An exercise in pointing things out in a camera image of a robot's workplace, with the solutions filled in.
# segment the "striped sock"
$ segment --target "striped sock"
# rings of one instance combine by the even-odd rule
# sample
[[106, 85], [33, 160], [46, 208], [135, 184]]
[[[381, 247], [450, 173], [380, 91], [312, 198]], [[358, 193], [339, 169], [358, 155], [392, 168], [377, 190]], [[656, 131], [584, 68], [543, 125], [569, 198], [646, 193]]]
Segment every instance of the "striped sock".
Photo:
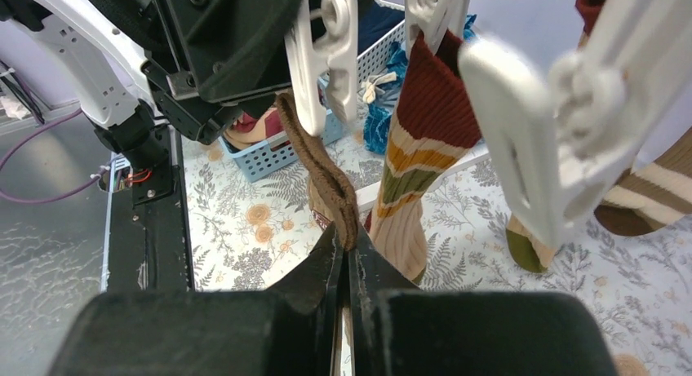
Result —
[[481, 138], [457, 54], [461, 40], [447, 33], [434, 55], [416, 40], [392, 116], [384, 174], [371, 214], [375, 248], [406, 278], [427, 262], [420, 198]]
[[619, 181], [595, 213], [620, 236], [651, 233], [692, 214], [692, 128], [661, 157]]

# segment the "fabric item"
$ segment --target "fabric item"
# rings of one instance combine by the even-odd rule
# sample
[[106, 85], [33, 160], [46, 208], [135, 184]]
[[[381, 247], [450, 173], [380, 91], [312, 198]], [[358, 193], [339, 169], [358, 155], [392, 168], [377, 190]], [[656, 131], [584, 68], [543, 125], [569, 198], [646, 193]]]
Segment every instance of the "fabric item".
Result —
[[584, 27], [583, 32], [588, 36], [596, 25], [598, 15], [601, 13], [606, 0], [577, 0], [575, 7], [582, 16]]
[[613, 357], [618, 376], [649, 376], [649, 370], [638, 358], [631, 354], [618, 354]]
[[392, 43], [389, 50], [390, 57], [387, 61], [386, 72], [395, 73], [397, 79], [381, 84], [376, 90], [374, 102], [368, 104], [368, 116], [363, 126], [363, 141], [366, 149], [377, 154], [384, 154], [387, 149], [392, 114], [401, 94], [409, 63], [406, 51], [400, 43]]
[[404, 11], [374, 4], [358, 21], [358, 54], [362, 54], [381, 37], [404, 20]]
[[260, 119], [243, 113], [226, 131], [224, 139], [231, 153], [238, 153], [283, 131], [276, 108], [269, 108]]
[[618, 182], [596, 218], [620, 236], [639, 236], [692, 214], [692, 128], [661, 157]]
[[326, 203], [320, 197], [310, 177], [308, 177], [308, 208], [322, 231], [326, 230], [326, 227], [334, 221], [334, 215], [326, 207]]
[[447, 32], [434, 55], [419, 35], [391, 120], [369, 234], [375, 248], [409, 280], [427, 261], [420, 198], [481, 138], [459, 77], [460, 46], [461, 40]]
[[[310, 209], [310, 212], [312, 213], [313, 218], [315, 219], [315, 222], [320, 227], [320, 229], [322, 231], [326, 230], [326, 227], [329, 226], [329, 224], [334, 218], [330, 211], [327, 209], [324, 201], [320, 198], [320, 195], [317, 192], [317, 189], [315, 188], [315, 185], [313, 184], [313, 181], [310, 178], [308, 178], [308, 208]], [[368, 232], [370, 231], [370, 221], [371, 216], [367, 215], [366, 223], [364, 226]], [[414, 277], [411, 280], [411, 282], [413, 282], [416, 285], [420, 285], [420, 283], [423, 281], [423, 277], [425, 276], [425, 270], [426, 268], [423, 268], [423, 271], [420, 272], [418, 276]]]
[[293, 96], [282, 93], [277, 96], [276, 106], [288, 140], [295, 154], [308, 170], [315, 183], [317, 194], [335, 217], [336, 231], [344, 250], [356, 245], [360, 224], [356, 190], [346, 174], [331, 160], [319, 137], [308, 134], [295, 114]]
[[366, 80], [361, 84], [361, 88], [364, 90], [362, 94], [363, 102], [370, 104], [375, 101], [377, 95], [382, 95], [384, 90], [378, 88], [378, 85], [386, 84], [387, 82], [392, 82], [397, 80], [397, 74], [394, 72], [373, 74], [366, 78]]
[[464, 23], [464, 41], [468, 39], [473, 39], [476, 37], [476, 33], [473, 32], [473, 23], [476, 22], [478, 15], [466, 15], [466, 23]]
[[545, 272], [548, 269], [557, 248], [547, 247], [538, 241], [515, 215], [509, 219], [505, 232], [509, 254], [520, 267], [529, 272]]

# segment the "brown sock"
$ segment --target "brown sock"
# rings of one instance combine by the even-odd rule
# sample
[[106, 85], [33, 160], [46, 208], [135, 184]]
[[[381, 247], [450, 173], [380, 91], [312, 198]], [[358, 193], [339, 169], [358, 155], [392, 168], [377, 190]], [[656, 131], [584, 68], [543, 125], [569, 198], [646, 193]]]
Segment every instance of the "brown sock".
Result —
[[341, 245], [346, 251], [351, 250], [356, 245], [359, 227], [355, 188], [331, 160], [322, 140], [308, 134], [300, 125], [293, 96], [280, 94], [276, 106], [295, 154], [308, 170], [326, 208], [334, 215]]
[[661, 157], [619, 181], [595, 211], [620, 236], [640, 236], [692, 214], [692, 128]]

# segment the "floral tablecloth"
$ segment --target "floral tablecloth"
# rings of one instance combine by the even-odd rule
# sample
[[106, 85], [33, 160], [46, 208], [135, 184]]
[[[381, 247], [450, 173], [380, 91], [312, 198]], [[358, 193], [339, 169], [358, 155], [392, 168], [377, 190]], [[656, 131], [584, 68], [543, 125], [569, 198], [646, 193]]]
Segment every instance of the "floral tablecloth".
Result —
[[[365, 152], [358, 138], [328, 150], [356, 187], [379, 180], [382, 161]], [[299, 163], [249, 184], [218, 144], [186, 142], [184, 164], [198, 290], [262, 289], [289, 272], [319, 238]], [[429, 192], [423, 287], [567, 292], [587, 305], [614, 354], [636, 356], [652, 375], [692, 374], [691, 218], [639, 238], [610, 235], [592, 219], [563, 245], [549, 273], [536, 275], [509, 256], [508, 215], [489, 161]], [[342, 373], [350, 374], [349, 350], [343, 354]]]

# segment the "clothes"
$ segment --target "clothes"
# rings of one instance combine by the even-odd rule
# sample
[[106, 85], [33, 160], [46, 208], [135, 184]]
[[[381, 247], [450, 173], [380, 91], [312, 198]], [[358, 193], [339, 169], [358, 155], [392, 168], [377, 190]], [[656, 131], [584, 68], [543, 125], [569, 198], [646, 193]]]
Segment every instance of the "clothes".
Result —
[[651, 233], [692, 214], [692, 128], [661, 157], [620, 180], [595, 214], [620, 236]]
[[577, 0], [574, 7], [582, 16], [584, 27], [583, 32], [586, 36], [591, 34], [591, 31], [596, 25], [598, 15], [601, 13], [601, 8], [606, 3], [606, 0]]
[[224, 131], [224, 139], [233, 147], [232, 151], [237, 153], [282, 131], [278, 111], [270, 107], [259, 119], [243, 113]]
[[369, 234], [375, 248], [409, 280], [423, 271], [427, 261], [420, 198], [481, 138], [459, 78], [460, 46], [461, 40], [448, 32], [435, 56], [422, 35], [416, 40], [371, 212]]
[[366, 149], [377, 154], [384, 154], [387, 148], [390, 121], [401, 94], [401, 87], [406, 77], [409, 61], [401, 43], [393, 42], [389, 47], [390, 57], [384, 73], [395, 73], [397, 79], [379, 85], [375, 100], [368, 103], [368, 116], [363, 125], [363, 141]]
[[476, 22], [476, 17], [478, 15], [466, 15], [466, 22], [464, 23], [464, 41], [476, 37], [476, 33], [473, 32], [473, 23]]
[[295, 114], [295, 100], [288, 93], [277, 96], [276, 106], [288, 140], [295, 154], [308, 170], [315, 183], [317, 194], [333, 214], [336, 232], [344, 250], [356, 245], [360, 224], [356, 190], [346, 174], [331, 160], [319, 137], [313, 137], [303, 129]]
[[403, 20], [404, 11], [373, 4], [358, 21], [358, 54], [362, 54]]

